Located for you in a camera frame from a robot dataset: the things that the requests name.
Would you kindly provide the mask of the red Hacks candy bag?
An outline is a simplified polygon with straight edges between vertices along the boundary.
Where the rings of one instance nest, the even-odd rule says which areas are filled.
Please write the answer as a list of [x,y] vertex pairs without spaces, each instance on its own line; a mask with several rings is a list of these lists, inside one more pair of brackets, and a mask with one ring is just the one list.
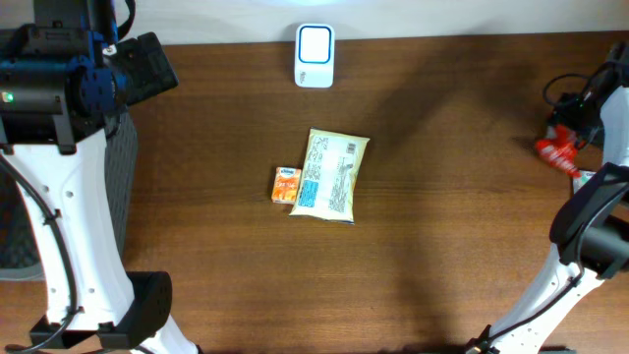
[[546,137],[535,143],[539,157],[548,165],[561,170],[572,178],[579,178],[581,172],[574,163],[577,154],[576,134],[563,125],[549,127]]

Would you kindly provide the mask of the teal tissue pack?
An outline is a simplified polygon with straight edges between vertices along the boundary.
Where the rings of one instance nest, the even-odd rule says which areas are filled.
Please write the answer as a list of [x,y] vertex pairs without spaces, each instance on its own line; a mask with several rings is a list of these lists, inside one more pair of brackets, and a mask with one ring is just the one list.
[[594,171],[580,170],[579,175],[572,178],[572,194],[576,194],[594,175]]

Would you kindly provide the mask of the beige snack bag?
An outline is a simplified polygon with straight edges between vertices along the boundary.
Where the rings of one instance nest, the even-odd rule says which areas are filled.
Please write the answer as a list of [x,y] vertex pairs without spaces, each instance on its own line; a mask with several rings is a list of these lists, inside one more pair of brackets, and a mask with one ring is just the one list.
[[290,216],[354,224],[354,190],[370,139],[311,128]]

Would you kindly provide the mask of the orange tissue pack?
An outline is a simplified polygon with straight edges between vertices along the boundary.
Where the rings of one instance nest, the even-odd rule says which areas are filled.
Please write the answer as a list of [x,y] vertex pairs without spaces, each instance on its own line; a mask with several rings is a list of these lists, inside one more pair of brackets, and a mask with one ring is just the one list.
[[271,200],[277,204],[293,205],[297,199],[302,170],[277,167],[271,191]]

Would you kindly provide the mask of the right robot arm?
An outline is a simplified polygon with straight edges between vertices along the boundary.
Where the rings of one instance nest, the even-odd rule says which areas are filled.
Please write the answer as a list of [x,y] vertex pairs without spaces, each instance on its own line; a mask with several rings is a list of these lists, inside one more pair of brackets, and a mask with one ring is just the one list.
[[543,353],[544,343],[591,291],[628,269],[628,44],[615,43],[577,92],[552,103],[536,151],[581,184],[549,229],[550,251],[524,295],[466,353]]

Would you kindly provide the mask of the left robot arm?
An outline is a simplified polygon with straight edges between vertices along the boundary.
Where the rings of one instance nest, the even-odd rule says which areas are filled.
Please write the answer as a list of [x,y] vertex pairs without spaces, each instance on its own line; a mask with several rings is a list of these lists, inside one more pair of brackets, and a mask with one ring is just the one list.
[[125,270],[106,193],[108,141],[131,105],[178,85],[152,32],[110,1],[37,1],[1,47],[1,165],[23,196],[47,286],[30,351],[97,337],[104,353],[196,353],[164,271]]

